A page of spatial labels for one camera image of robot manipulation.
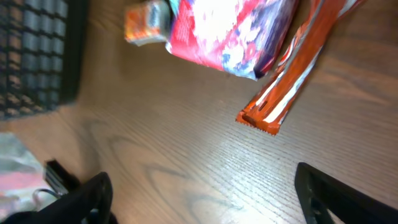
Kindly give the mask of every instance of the orange wrapper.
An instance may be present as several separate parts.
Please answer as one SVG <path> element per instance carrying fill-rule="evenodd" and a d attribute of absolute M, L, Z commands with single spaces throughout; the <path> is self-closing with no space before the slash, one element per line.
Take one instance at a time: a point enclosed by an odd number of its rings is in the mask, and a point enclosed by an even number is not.
<path fill-rule="evenodd" d="M 236 121 L 276 135 L 294 99 L 308 80 L 331 28 L 363 1 L 311 0 L 309 18 L 298 28 L 275 74 L 239 112 Z"/>

